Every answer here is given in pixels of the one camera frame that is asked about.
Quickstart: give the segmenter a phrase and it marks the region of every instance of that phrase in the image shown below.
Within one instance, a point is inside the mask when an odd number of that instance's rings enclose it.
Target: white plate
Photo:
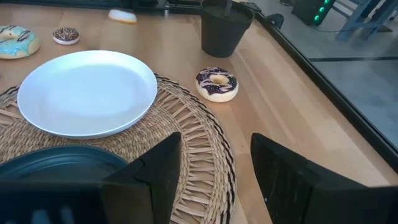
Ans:
[[[36,68],[17,99],[34,126],[66,138],[92,139],[131,127],[156,93],[156,77],[146,64],[122,53],[92,50]]]

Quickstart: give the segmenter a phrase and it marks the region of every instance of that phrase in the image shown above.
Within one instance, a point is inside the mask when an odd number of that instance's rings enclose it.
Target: black pot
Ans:
[[[214,57],[229,57],[254,18],[246,6],[233,2],[229,17],[224,16],[227,1],[201,2],[201,48]]]

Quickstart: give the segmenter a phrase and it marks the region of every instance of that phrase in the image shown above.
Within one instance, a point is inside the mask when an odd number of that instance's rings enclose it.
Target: wooden table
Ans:
[[[196,93],[195,75],[210,66],[233,72],[239,93],[229,103],[203,100],[218,117],[232,143],[238,198],[232,223],[269,224],[249,153],[253,132],[262,133],[337,173],[366,185],[398,184],[398,175],[312,83],[257,22],[235,53],[213,58],[200,47],[198,16],[139,15],[129,26],[107,19],[107,11],[0,4],[0,25],[29,28],[41,49],[20,60],[0,60],[0,91],[18,85],[33,69],[55,57],[81,50],[114,50],[132,55],[160,75]],[[76,27],[80,42],[57,45],[52,31]]]

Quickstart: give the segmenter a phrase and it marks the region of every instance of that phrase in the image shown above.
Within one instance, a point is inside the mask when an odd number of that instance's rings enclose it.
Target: donut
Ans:
[[[123,22],[126,24],[137,23],[137,17],[133,10],[129,9],[111,9],[108,17],[115,21]]]
[[[218,103],[232,100],[239,88],[236,77],[218,67],[208,67],[200,71],[195,83],[201,96]]]
[[[32,31],[19,26],[0,26],[0,58],[26,57],[39,47],[39,39]]]
[[[52,38],[58,44],[71,45],[77,43],[80,40],[80,35],[75,28],[62,27],[56,29],[52,33]]]

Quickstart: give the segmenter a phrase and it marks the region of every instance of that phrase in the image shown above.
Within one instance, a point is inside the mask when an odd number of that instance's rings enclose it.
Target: round wicker placemat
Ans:
[[[157,75],[152,108],[114,136],[71,140],[43,132],[17,109],[18,87],[0,95],[0,162],[49,146],[87,144],[131,162],[175,131],[182,135],[180,179],[171,223],[229,223],[236,193],[234,159],[216,118],[186,88]]]

